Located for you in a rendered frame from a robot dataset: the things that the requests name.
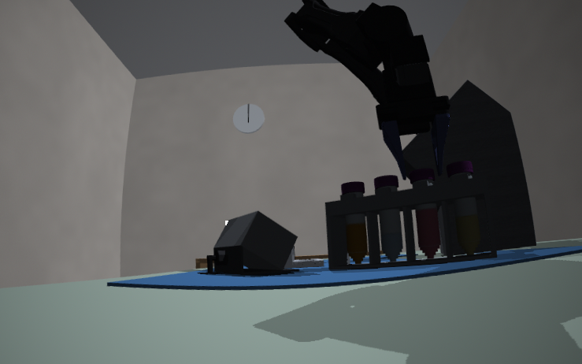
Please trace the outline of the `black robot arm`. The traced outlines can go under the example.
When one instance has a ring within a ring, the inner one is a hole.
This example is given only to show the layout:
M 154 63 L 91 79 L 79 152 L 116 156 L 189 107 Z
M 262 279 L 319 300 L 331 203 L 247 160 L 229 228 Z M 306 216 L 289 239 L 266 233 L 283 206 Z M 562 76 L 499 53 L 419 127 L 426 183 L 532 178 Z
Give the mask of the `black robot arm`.
M 311 49 L 348 68 L 379 104 L 436 97 L 424 37 L 413 36 L 401 8 L 372 2 L 365 11 L 345 13 L 323 0 L 302 2 L 284 22 Z

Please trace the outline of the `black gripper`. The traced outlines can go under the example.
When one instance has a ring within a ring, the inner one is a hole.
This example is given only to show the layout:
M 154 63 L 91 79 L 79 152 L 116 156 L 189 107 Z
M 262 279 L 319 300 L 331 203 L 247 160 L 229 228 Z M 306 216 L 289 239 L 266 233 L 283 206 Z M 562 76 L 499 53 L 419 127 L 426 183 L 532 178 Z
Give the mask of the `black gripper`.
M 383 131 L 384 142 L 395 157 L 404 180 L 406 169 L 399 136 L 429 132 L 429 122 L 432 122 L 431 137 L 437 173 L 441 176 L 443 149 L 450 123 L 449 109 L 450 101 L 446 95 L 376 105 L 379 130 Z

